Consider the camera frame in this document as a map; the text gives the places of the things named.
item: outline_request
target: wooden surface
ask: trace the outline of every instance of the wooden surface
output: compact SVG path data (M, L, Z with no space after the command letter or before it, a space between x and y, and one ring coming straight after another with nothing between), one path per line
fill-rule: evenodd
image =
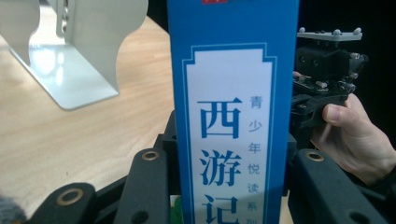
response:
M42 13L40 29L52 35L54 14ZM128 174L134 154L153 146L174 108L169 35L151 19L121 45L117 76L120 96L64 111L0 36L0 195L29 217L61 186L101 189ZM290 223L282 207L280 223Z

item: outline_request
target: black machine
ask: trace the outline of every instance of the black machine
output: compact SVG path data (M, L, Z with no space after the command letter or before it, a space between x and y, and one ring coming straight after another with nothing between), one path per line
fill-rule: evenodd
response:
M353 33L306 33L313 39L296 51L297 72L290 111L289 157L285 196L294 223L381 224L396 221L387 207L396 206L393 196L384 197L355 185L325 153L309 145L311 131L324 124L326 104L342 105L355 90L353 80L368 62L365 55L339 48L340 42L359 40ZM130 173L95 191L86 183L55 190L28 223L155 223L170 221L170 195L180 194L177 133L174 113L153 148L134 156Z

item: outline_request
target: dark background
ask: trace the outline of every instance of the dark background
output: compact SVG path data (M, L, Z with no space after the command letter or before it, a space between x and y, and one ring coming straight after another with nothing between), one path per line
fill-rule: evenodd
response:
M344 42L341 47L369 57L355 81L355 94L361 99L371 121L396 146L396 60L395 10L389 2L366 0L300 1L299 26L308 32L340 29L352 32L360 27L361 41ZM303 44L297 40L297 46Z

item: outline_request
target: finger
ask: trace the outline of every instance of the finger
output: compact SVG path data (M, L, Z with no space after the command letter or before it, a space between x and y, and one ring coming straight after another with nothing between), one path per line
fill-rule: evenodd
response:
M369 116L367 115L363 105L361 104L361 101L355 94L351 93L348 95L345 106L347 108L355 110L361 119L370 121Z
M361 118L357 110L340 105L326 105L322 113L323 119L333 126L341 127L351 136L363 136L371 130L371 122Z

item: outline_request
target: white metal stand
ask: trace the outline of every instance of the white metal stand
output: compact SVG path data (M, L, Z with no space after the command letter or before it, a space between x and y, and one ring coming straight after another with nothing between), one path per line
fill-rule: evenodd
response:
M30 44L39 0L0 0L0 35L11 52L65 110L119 95L120 44L146 18L147 0L48 0L62 44Z

